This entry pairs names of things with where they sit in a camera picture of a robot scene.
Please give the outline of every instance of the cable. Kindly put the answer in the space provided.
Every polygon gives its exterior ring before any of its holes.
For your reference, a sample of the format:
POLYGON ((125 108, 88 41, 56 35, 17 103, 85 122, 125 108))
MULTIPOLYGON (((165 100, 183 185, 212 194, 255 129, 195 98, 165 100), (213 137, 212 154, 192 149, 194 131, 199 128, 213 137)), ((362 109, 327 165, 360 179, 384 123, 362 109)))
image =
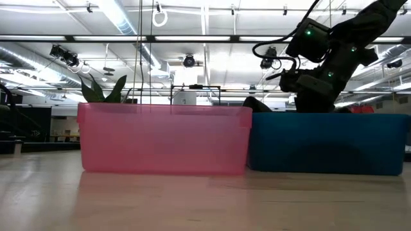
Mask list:
POLYGON ((301 67, 301 59, 300 59, 300 56, 297 56, 297 58, 298 58, 298 68, 297 68, 297 70, 298 70, 301 67))
MULTIPOLYGON (((152 11, 152 19, 153 19, 153 17, 154 17, 154 0, 152 0, 152 9, 153 9, 153 11, 152 11)), ((151 26, 150 26, 150 36, 151 35, 153 35, 153 23, 151 23, 151 26)), ((150 54, 152 53, 152 44, 150 43, 150 54)), ((150 61, 149 61, 149 63, 151 63, 152 62, 152 56, 150 55, 150 61)), ((150 104, 152 104, 152 68, 151 68, 151 65, 149 65, 148 66, 148 68, 149 68, 149 75, 150 75, 150 104)))
MULTIPOLYGON (((306 13, 306 14, 304 15, 304 17, 302 18, 301 22, 304 22, 304 21, 308 18, 309 14, 311 13, 311 11, 313 11, 314 7, 317 5, 317 3, 318 3, 319 1, 320 1, 320 0, 315 0, 315 1, 313 2, 313 4, 310 6, 310 9, 308 9, 307 13, 306 13)), ((270 45, 270 44, 275 44, 276 42, 283 42, 283 41, 285 41, 286 39, 288 39, 288 38, 290 38, 292 35, 294 35, 295 32, 297 32, 298 28, 299 28, 300 25, 301 25, 301 22, 298 23, 297 27, 296 27, 293 31, 291 31, 291 33, 289 33, 288 35, 284 36, 283 38, 280 38, 280 39, 277 39, 277 40, 272 40, 272 41, 260 42, 260 43, 256 44, 256 45, 252 48, 252 53, 253 53, 255 56, 257 56, 258 58, 270 58, 270 59, 274 59, 274 60, 290 60, 290 61, 293 62, 292 69, 295 69, 295 68, 297 67, 297 61, 295 61, 294 58, 291 58, 291 57, 271 57, 271 56, 267 56, 267 55, 261 55, 261 54, 259 54, 259 53, 256 52, 256 49, 259 48, 260 46, 270 45)))
MULTIPOLYGON (((140 5, 139 5, 139 9, 140 12, 143 11, 143 0, 140 0, 140 5)), ((140 13, 140 49, 143 46, 142 42, 143 42, 143 37, 141 36, 143 34, 143 13, 140 13)), ((140 52, 140 71, 141 71, 141 91, 140 91, 140 105, 143 104, 143 86, 144 86, 144 73, 143 73, 143 53, 140 52)))

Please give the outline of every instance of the plastic bin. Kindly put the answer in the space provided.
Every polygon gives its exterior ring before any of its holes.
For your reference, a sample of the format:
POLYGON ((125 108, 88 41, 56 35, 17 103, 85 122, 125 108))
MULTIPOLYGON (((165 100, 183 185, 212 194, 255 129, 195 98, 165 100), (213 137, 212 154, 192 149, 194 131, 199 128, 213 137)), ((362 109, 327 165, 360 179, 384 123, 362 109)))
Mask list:
POLYGON ((253 114, 249 166, 258 171, 399 175, 407 115, 253 114))
POLYGON ((243 107, 81 103, 86 171, 244 173, 252 110, 243 107))

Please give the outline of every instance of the ductwork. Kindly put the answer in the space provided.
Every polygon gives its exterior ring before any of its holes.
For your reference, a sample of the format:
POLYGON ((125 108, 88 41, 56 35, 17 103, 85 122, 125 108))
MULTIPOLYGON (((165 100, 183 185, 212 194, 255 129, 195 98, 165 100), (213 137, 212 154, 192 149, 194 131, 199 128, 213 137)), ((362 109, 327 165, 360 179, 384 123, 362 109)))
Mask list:
POLYGON ((373 67, 376 67, 378 65, 389 64, 390 62, 398 58, 398 56, 402 55, 404 52, 410 49, 411 49, 411 44, 400 44, 400 45, 396 45, 386 50, 377 61, 368 65, 367 67, 364 67, 364 69, 362 69, 359 74, 353 76, 351 79, 360 80, 366 77, 367 75, 370 74, 369 71, 372 70, 373 67))
POLYGON ((65 81, 63 84, 59 83, 62 87, 81 87, 80 79, 76 74, 17 44, 0 42, 0 60, 15 69, 35 71, 35 75, 47 81, 65 81))
MULTIPOLYGON (((124 6, 119 0, 95 0, 94 1, 100 10, 110 19, 117 27, 122 35, 138 35, 138 31, 134 28, 124 6)), ((133 44, 138 52, 141 53, 144 61, 150 65, 152 69, 158 69, 170 73, 167 62, 160 60, 150 51, 145 44, 133 44)))
POLYGON ((381 56, 381 58, 379 58, 374 63, 370 64, 370 66, 384 65, 384 64, 390 63, 395 58, 397 58, 399 55, 401 55, 405 51, 408 51, 409 49, 411 49, 411 44, 396 45, 396 46, 386 50, 386 52, 384 52, 384 54, 381 56))

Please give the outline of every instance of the fluorescent light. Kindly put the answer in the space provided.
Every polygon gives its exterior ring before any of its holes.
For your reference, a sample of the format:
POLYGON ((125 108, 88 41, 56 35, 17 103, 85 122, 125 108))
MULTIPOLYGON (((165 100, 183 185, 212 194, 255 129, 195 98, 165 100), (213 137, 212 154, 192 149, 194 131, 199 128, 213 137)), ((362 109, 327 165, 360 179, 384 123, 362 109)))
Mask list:
MULTIPOLYGON (((244 101, 246 97, 221 97, 221 101, 244 101)), ((264 102, 288 102, 288 98, 265 98, 264 102)))
POLYGON ((391 94, 391 92, 363 92, 363 91, 354 91, 353 94, 391 94))
POLYGON ((335 107, 346 107, 346 106, 353 105, 353 104, 355 104, 355 102, 336 103, 335 107))
POLYGON ((404 89, 409 89, 411 88, 411 83, 404 83, 401 84, 400 86, 394 87, 394 90, 404 90, 404 89))
POLYGON ((0 35, 0 40, 49 40, 66 41, 64 36, 42 36, 42 35, 0 35))
MULTIPOLYGON (((241 36, 240 37, 240 41, 255 41, 255 42, 259 42, 259 41, 272 41, 272 40, 277 40, 277 39, 281 39, 282 37, 251 37, 251 36, 241 36)), ((285 42, 289 42, 291 41, 291 39, 293 39, 293 37, 290 37, 288 39, 285 40, 285 42)))
POLYGON ((156 36, 158 41, 230 41, 230 36, 156 36))
POLYGON ((122 35, 114 35, 114 36, 74 36, 76 41, 140 41, 146 40, 145 36, 122 36, 122 35))
POLYGON ((158 69, 152 69, 152 71, 148 71, 147 74, 151 74, 152 76, 156 76, 159 78, 164 78, 164 77, 169 77, 170 74, 167 73, 166 71, 160 71, 158 69))
POLYGON ((15 83, 20 83, 20 84, 23 84, 23 85, 32 86, 32 87, 51 87, 47 83, 44 83, 44 82, 41 82, 41 81, 38 81, 38 80, 34 80, 32 78, 29 78, 29 77, 24 76, 24 75, 19 74, 19 73, 0 74, 0 78, 2 78, 4 80, 15 82, 15 83))
POLYGON ((81 102, 81 103, 86 103, 87 100, 85 100, 85 98, 83 96, 79 96, 77 94, 66 94, 66 97, 68 99, 77 101, 77 102, 81 102))
POLYGON ((374 42, 401 42, 403 37, 379 37, 374 42))
POLYGON ((35 96, 43 96, 43 97, 45 96, 43 93, 41 93, 39 91, 36 91, 36 90, 19 90, 19 91, 25 92, 25 93, 28 93, 28 94, 33 94, 35 96))
POLYGON ((381 98, 381 97, 382 96, 371 97, 371 98, 368 98, 368 99, 365 99, 365 100, 361 101, 361 103, 371 102, 371 101, 373 101, 375 99, 378 99, 378 98, 381 98))

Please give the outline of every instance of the hanging wire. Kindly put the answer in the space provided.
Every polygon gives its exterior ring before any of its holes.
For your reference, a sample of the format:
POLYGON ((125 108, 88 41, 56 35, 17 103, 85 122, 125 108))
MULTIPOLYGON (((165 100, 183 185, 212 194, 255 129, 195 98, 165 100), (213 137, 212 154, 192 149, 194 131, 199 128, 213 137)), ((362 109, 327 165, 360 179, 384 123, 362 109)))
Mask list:
MULTIPOLYGON (((152 0, 152 20, 154 17, 154 0, 152 0)), ((153 22, 151 23, 151 27, 150 27, 150 36, 153 35, 153 22)), ((150 43, 150 54, 152 53, 152 43, 150 43)), ((152 68, 149 65, 149 75, 150 75, 150 104, 152 104, 152 68)))
MULTIPOLYGON (((140 23, 137 25, 137 32, 140 30, 140 23)), ((139 45, 139 37, 137 36, 137 40, 136 40, 136 47, 138 47, 138 45, 139 45)), ((136 75, 137 75, 137 49, 136 49, 136 56, 135 56, 135 58, 134 58, 134 63, 135 63, 135 65, 134 65, 134 79, 133 79, 133 98, 132 98, 132 102, 133 102, 133 99, 134 99, 134 92, 135 92, 135 89, 136 89, 136 75)))
MULTIPOLYGON (((140 0, 140 5, 139 5, 139 9, 140 9, 140 20, 139 20, 139 24, 140 24, 140 50, 142 50, 142 46, 143 46, 143 36, 141 36, 143 34, 143 0, 140 0)), ((140 52, 140 71, 141 71, 141 91, 140 91, 140 104, 143 104, 143 86, 144 86, 144 73, 143 73, 143 53, 140 52)), ((151 69, 151 62, 148 64, 148 68, 151 69)))

